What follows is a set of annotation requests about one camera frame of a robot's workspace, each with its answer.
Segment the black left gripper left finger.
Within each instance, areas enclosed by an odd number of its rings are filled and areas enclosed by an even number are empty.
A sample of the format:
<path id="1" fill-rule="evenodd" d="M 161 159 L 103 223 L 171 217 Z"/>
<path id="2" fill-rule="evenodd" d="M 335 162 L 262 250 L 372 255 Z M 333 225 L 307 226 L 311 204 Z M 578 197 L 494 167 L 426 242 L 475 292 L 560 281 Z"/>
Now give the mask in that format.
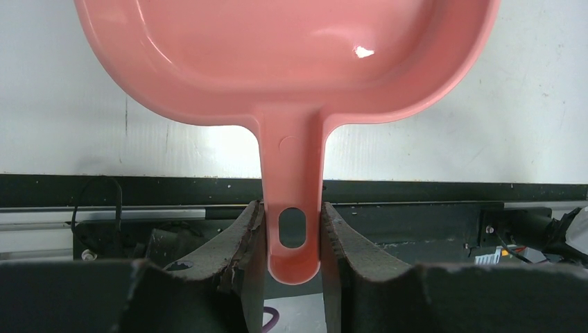
<path id="1" fill-rule="evenodd" d="M 263 203 L 250 202 L 227 229 L 164 268 L 136 260 L 133 269 L 113 332 L 260 332 Z"/>

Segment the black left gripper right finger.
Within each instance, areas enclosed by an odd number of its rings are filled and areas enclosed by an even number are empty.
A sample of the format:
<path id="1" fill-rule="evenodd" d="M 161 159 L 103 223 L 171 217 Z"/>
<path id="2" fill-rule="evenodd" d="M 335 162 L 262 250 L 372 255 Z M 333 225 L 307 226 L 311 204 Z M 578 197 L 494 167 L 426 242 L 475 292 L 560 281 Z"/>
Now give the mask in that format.
<path id="1" fill-rule="evenodd" d="M 328 332 L 448 332 L 430 295 L 431 265 L 410 265 L 355 231 L 331 203 L 320 213 Z"/>

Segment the pink plastic dustpan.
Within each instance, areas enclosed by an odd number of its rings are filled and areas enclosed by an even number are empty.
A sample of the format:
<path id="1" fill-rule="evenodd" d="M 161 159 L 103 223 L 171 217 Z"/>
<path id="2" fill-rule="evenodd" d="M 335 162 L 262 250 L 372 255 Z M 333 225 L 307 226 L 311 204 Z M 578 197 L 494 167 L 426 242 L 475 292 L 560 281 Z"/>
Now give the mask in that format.
<path id="1" fill-rule="evenodd" d="M 76 1 L 85 37 L 132 99 L 257 139 L 270 274 L 319 271 L 325 143 L 411 117 L 481 54 L 499 1 Z"/>

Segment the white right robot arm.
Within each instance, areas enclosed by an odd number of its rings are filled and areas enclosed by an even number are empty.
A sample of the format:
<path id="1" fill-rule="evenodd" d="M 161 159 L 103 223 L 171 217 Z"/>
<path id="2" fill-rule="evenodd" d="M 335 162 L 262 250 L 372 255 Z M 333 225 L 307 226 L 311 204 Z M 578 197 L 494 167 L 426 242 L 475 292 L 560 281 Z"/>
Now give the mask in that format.
<path id="1" fill-rule="evenodd" d="M 577 207 L 553 220 L 543 253 L 552 261 L 587 269 L 587 207 Z"/>

